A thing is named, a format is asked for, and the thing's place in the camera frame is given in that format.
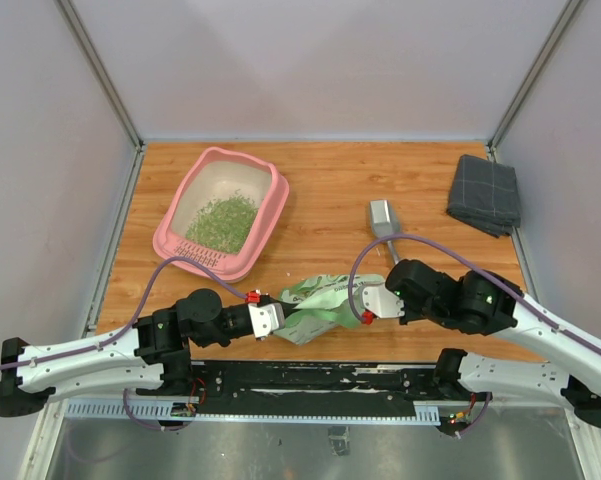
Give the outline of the green cat litter bag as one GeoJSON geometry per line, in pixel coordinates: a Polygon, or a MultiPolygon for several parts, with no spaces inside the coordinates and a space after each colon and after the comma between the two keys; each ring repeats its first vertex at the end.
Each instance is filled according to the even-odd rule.
{"type": "Polygon", "coordinates": [[[286,314],[284,327],[274,335],[294,345],[304,345],[335,327],[361,326],[349,305],[348,283],[348,274],[321,274],[282,289],[278,300],[299,310],[286,314]]]}

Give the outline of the pink litter box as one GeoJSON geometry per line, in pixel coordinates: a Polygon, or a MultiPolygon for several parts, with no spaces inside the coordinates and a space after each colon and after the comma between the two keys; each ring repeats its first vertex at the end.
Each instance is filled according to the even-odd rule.
{"type": "Polygon", "coordinates": [[[209,147],[182,179],[157,227],[152,246],[161,258],[202,276],[206,267],[235,283],[253,268],[283,212],[289,183],[274,164],[209,147]]]}

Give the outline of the grey metal scoop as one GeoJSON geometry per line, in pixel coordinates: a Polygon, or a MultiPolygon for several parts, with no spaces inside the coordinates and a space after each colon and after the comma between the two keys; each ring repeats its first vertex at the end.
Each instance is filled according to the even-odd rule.
{"type": "Polygon", "coordinates": [[[397,214],[388,200],[369,202],[369,220],[376,238],[384,238],[402,232],[397,214]]]}

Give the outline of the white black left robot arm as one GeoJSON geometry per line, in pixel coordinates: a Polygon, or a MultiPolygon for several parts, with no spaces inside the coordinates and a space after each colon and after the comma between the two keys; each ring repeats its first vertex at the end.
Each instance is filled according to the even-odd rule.
{"type": "Polygon", "coordinates": [[[258,293],[224,306],[215,291],[198,289],[106,334],[46,346],[8,339],[1,350],[0,417],[26,416],[93,392],[183,395],[194,383],[190,347],[267,336],[269,316],[261,306],[258,293]]]}

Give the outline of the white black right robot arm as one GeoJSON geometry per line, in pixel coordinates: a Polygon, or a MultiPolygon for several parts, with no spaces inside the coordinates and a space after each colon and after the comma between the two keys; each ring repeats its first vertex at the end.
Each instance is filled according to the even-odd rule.
{"type": "Polygon", "coordinates": [[[491,272],[469,271],[455,280],[421,261],[403,260],[385,286],[404,302],[404,323],[429,320],[466,335],[493,336],[541,358],[506,361],[445,348],[432,377],[443,399],[470,393],[529,396],[569,408],[601,429],[601,339],[491,272]]]}

